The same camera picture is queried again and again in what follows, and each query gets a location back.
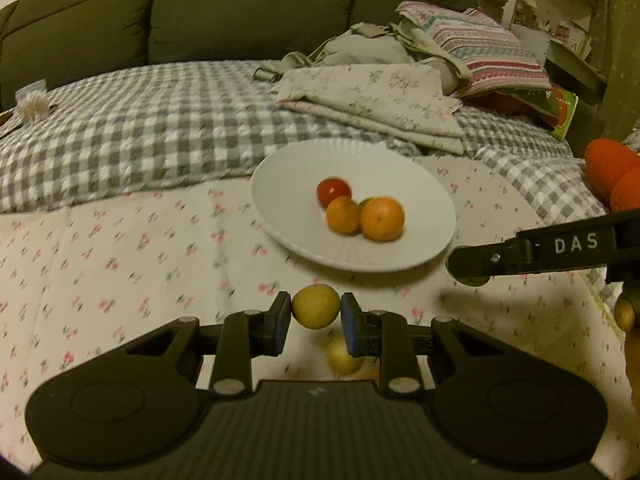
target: striped pillow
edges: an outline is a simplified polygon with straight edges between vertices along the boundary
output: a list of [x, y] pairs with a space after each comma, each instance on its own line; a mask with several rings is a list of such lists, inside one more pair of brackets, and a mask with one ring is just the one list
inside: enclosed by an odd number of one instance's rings
[[422, 2], [403, 2], [396, 9], [424, 31], [472, 73], [470, 85], [455, 97], [495, 90], [551, 90], [549, 78], [536, 56], [512, 32], [477, 9], [465, 12]]

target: red tomato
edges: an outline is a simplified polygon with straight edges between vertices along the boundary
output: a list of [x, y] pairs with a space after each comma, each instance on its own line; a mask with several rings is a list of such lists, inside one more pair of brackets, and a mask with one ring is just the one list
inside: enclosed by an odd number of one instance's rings
[[326, 209], [335, 198], [344, 195], [351, 197], [351, 188], [340, 178], [326, 178], [316, 187], [316, 196], [322, 209]]

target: floral bedsheet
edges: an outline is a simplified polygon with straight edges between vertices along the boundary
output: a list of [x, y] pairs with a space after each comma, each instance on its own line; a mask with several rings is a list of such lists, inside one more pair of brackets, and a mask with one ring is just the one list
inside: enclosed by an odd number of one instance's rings
[[[415, 159], [450, 192], [458, 223], [452, 245], [482, 244], [540, 225], [523, 197], [480, 162]], [[220, 323], [267, 309], [276, 293], [323, 282], [354, 292], [363, 309], [411, 323], [459, 318], [579, 374], [601, 391], [609, 424], [593, 465], [625, 479], [640, 463], [625, 378], [622, 335], [578, 273], [455, 282], [444, 254], [417, 269], [364, 276], [291, 254], [263, 231], [247, 178], [142, 192], [49, 213], [0, 216], [0, 452], [24, 470], [39, 463], [24, 423], [43, 381], [180, 316]], [[254, 359], [254, 380], [335, 377], [324, 357], [331, 331], [292, 321], [284, 352]], [[212, 360], [199, 383], [206, 385]], [[375, 363], [367, 364], [373, 371]], [[425, 359], [420, 366], [433, 384]]]

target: floral fabric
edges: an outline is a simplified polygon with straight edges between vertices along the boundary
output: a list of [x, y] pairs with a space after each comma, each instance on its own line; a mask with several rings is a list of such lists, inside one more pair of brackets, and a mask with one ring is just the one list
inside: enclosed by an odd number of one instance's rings
[[[418, 158], [449, 191], [452, 246], [485, 244], [542, 222], [501, 176], [480, 162]], [[444, 256], [390, 275], [312, 264], [264, 232], [247, 178], [121, 196], [47, 214], [0, 217], [0, 452], [25, 470], [40, 457], [24, 424], [42, 382], [181, 316], [201, 324], [312, 283], [353, 292], [364, 310], [413, 324], [450, 316], [591, 381], [609, 406], [593, 464], [626, 479], [640, 463], [622, 335], [580, 273], [510, 276], [481, 288], [449, 276]], [[339, 320], [309, 331], [292, 320], [280, 357], [255, 358], [261, 379], [334, 380], [324, 356]], [[419, 360], [427, 386], [426, 359]], [[199, 385], [206, 387], [212, 359]], [[375, 374], [367, 362], [363, 374]]]
[[[461, 102], [442, 94], [440, 72], [425, 65], [318, 66], [287, 70], [274, 91], [277, 102], [304, 102], [305, 112], [366, 130], [391, 134], [423, 146], [463, 153], [462, 130], [453, 117]], [[447, 137], [444, 145], [433, 137]]]

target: gray gingham sheet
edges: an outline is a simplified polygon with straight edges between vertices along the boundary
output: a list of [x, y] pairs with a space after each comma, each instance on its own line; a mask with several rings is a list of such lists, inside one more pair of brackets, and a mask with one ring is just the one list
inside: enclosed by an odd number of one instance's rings
[[[279, 108], [271, 86], [252, 79], [261, 64], [142, 66], [51, 91], [57, 109], [46, 120], [17, 128], [14, 116], [0, 127], [0, 213], [248, 176], [277, 148], [315, 137], [384, 142], [420, 155], [410, 142]], [[606, 214], [567, 143], [526, 118], [471, 106], [455, 117], [465, 156], [506, 178], [546, 224]], [[636, 138], [629, 144], [640, 149]], [[592, 281], [601, 278], [594, 271]]]
[[0, 128], [0, 212], [52, 210], [145, 189], [247, 176], [277, 148], [315, 137], [411, 143], [282, 110], [258, 61], [121, 70], [49, 93], [58, 108], [35, 126]]

